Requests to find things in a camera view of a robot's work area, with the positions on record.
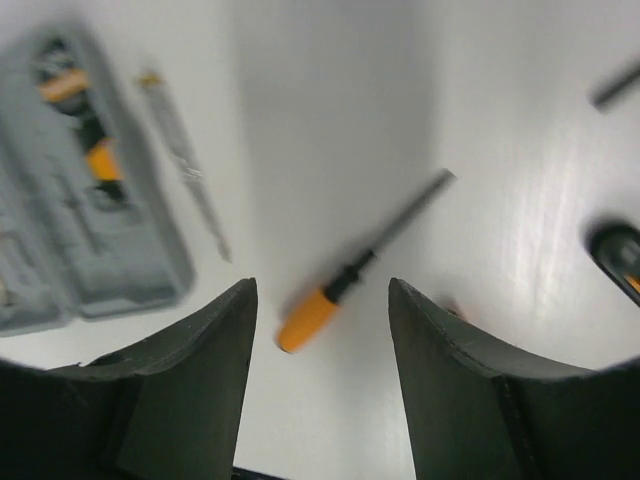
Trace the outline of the orange handle slim screwdriver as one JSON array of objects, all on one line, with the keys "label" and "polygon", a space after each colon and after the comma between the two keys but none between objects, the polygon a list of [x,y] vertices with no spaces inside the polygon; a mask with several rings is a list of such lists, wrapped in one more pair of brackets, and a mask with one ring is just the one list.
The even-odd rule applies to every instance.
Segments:
[{"label": "orange handle slim screwdriver", "polygon": [[467,316],[459,306],[458,302],[451,297],[443,298],[440,302],[440,307],[448,314],[455,316],[456,318],[459,318],[463,321],[467,320]]}]

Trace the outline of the grey plastic tool case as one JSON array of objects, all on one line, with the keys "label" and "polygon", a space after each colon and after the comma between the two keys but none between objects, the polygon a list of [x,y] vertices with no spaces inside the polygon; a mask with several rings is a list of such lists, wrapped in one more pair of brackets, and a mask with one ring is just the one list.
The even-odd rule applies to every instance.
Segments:
[{"label": "grey plastic tool case", "polygon": [[[32,62],[60,37],[91,86],[47,102]],[[74,130],[112,139],[127,202],[105,205]],[[82,27],[44,23],[1,49],[1,333],[57,329],[180,303],[195,270],[159,171],[106,55]]]}]

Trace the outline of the orange black utility knife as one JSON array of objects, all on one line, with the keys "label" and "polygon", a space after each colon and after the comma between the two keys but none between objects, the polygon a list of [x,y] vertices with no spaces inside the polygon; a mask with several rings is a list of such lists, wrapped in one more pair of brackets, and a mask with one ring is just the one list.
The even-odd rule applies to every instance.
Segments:
[{"label": "orange black utility knife", "polygon": [[584,235],[594,264],[636,306],[639,305],[639,229],[623,218],[600,217]]}]

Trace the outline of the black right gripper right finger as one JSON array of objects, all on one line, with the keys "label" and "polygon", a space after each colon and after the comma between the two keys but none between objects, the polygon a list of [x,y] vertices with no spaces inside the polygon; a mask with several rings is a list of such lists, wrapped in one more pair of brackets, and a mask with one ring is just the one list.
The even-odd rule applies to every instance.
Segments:
[{"label": "black right gripper right finger", "polygon": [[420,479],[635,479],[639,362],[588,370],[500,340],[392,279],[388,314]]}]

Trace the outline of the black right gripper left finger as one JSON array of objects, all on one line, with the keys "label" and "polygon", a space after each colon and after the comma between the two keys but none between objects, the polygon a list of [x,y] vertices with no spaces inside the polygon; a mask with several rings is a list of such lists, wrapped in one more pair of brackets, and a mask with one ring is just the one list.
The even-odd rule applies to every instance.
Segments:
[{"label": "black right gripper left finger", "polygon": [[257,321],[243,279],[87,366],[1,365],[5,479],[228,479]]}]

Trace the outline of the orange handle thick screwdriver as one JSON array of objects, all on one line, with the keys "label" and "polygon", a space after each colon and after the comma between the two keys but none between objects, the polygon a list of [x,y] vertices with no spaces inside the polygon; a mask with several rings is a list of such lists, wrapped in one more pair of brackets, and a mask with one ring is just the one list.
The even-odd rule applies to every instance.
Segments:
[{"label": "orange handle thick screwdriver", "polygon": [[454,173],[443,169],[326,283],[318,286],[296,303],[287,312],[276,336],[277,346],[291,354],[311,341],[336,315],[341,301],[359,283],[362,273],[369,268],[380,252],[392,243],[455,179]]}]

